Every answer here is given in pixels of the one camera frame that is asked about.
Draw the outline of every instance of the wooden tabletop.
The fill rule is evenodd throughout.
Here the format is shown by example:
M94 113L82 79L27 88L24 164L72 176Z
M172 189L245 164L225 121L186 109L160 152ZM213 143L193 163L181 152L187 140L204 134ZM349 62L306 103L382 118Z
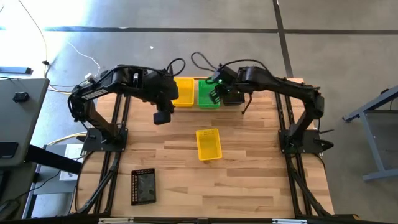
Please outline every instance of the wooden tabletop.
M108 121L112 117L115 98L116 95L107 95L98 100L97 110ZM303 104L292 98L292 106L298 120ZM218 110L176 108L171 123L156 126L152 116L155 106L131 98L127 121L129 137L122 153L111 215L293 217L286 163L277 137L279 119L275 94L255 92L245 115L240 113L242 107ZM195 131L211 128L218 128L220 132L223 158L199 161ZM98 185L103 157L103 152L96 152L84 166L78 194L80 207ZM324 208L333 213L319 158L303 154L303 164L308 187ZM156 169L157 202L131 206L131 171L145 168ZM108 188L104 191L101 209L106 203L107 192ZM304 211L301 191L297 192Z

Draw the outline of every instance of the yellow basket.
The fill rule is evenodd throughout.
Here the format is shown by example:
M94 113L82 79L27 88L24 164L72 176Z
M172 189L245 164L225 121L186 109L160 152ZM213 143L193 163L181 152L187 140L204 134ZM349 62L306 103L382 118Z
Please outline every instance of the yellow basket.
M191 107L193 105L193 96L195 89L195 80L193 78L174 78L178 87L178 99L173 100L176 107Z
M223 157L218 129L198 130L197 144L199 160L206 161Z

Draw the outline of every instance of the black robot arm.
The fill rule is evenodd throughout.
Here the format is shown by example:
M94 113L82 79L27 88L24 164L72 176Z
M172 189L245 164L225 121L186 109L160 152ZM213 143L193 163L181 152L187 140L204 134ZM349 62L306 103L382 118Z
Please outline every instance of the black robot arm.
M89 122L102 133L104 140L118 137L116 124L108 123L96 110L93 100L109 93L133 96L157 107L155 124L170 122L174 112L172 100L178 98L178 88L166 70L148 73L145 67L118 65L105 71L97 80L77 85L68 98L68 106L75 121Z
M263 68L243 67L235 72L227 66L221 66L211 78L207 79L207 82L217 83L215 89L210 93L210 98L214 103L219 102L223 96L230 93L249 93L251 96L254 91L264 90L301 99L305 111L298 122L290 126L284 138L286 147L299 148L303 146L305 130L314 119L320 119L323 116L324 99L318 92L319 88L275 77L270 71Z

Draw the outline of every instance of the green plastic basket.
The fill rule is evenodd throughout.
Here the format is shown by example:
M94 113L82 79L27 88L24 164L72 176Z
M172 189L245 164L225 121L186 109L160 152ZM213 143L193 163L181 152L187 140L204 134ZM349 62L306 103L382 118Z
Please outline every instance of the green plastic basket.
M216 84L207 84L206 80L198 80L198 106L201 108L219 108L220 103L214 104L209 96L209 93L214 90Z

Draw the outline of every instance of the gray floor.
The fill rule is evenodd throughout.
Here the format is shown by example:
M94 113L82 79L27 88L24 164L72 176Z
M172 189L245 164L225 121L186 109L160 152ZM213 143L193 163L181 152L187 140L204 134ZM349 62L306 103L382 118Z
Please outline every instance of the gray floor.
M6 2L0 26L28 29L0 32L3 63L21 63L42 75L44 50L33 23L15 2ZM118 0L24 1L41 26L199 27L275 29L272 0ZM395 0L279 0L286 29L398 29ZM278 34L202 33L79 33L46 32L48 77L53 84L74 85L96 65L78 55L94 57L102 69L127 63L165 67L175 57L188 60L196 50L215 64L239 58L263 61L274 75L285 76ZM336 213L355 213L362 219L397 223L398 179L365 183L362 175L376 170L359 121L341 117L398 84L398 35L286 35L294 77L321 87L326 100L322 129L336 131L323 138L335 143L325 153L326 174ZM16 52L13 46L23 46ZM188 63L185 75L209 75ZM33 143L41 146L82 131L73 122L66 96L48 92ZM393 105L398 108L398 101ZM34 216L62 213L52 210L63 196L39 199Z

